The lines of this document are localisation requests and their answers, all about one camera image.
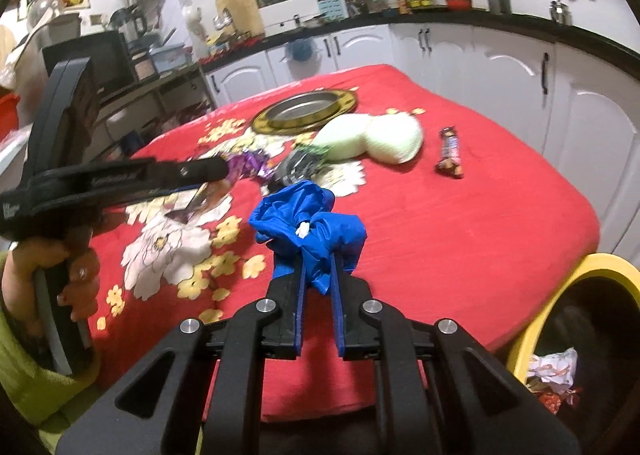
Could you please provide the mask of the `green sleeve forearm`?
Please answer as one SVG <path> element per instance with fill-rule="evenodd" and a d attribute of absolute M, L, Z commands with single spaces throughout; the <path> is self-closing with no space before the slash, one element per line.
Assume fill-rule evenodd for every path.
<path fill-rule="evenodd" d="M 51 368 L 32 278 L 43 263 L 64 259 L 64 253 L 30 255 L 16 249 L 1 258 L 1 386 L 27 434 L 50 454 L 100 394 L 99 357 L 75 376 Z"/>

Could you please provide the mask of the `person's left hand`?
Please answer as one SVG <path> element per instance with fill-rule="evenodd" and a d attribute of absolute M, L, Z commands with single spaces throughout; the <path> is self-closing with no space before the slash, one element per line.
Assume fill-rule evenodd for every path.
<path fill-rule="evenodd" d="M 1 294 L 6 311 L 27 337 L 43 336 L 35 296 L 34 273 L 65 263 L 70 252 L 62 241 L 29 238 L 15 246 L 3 267 Z M 70 281 L 56 296 L 60 307 L 70 308 L 70 319 L 88 319 L 98 311 L 100 261 L 96 252 L 86 250 L 68 264 Z"/>

